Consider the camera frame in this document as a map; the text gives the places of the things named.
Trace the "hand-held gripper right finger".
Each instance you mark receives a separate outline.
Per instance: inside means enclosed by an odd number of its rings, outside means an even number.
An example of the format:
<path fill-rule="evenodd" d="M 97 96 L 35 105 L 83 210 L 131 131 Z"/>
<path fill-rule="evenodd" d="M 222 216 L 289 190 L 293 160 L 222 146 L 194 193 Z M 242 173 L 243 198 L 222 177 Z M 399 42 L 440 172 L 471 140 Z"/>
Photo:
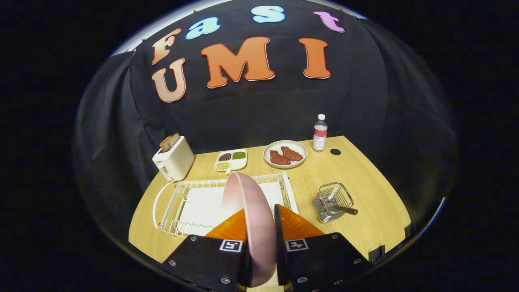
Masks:
<path fill-rule="evenodd" d="M 374 270 L 339 232 L 289 240 L 283 210 L 275 205 L 277 281 L 285 292 L 339 292 Z"/>

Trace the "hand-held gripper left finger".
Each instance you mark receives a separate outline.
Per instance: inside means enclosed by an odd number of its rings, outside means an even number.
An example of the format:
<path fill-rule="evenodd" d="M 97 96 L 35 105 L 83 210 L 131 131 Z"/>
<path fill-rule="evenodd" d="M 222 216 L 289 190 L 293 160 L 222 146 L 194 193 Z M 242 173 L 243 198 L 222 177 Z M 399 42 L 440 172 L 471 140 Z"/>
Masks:
<path fill-rule="evenodd" d="M 247 236 L 241 209 L 206 236 L 188 235 L 161 270 L 207 292 L 245 292 L 253 278 Z"/>

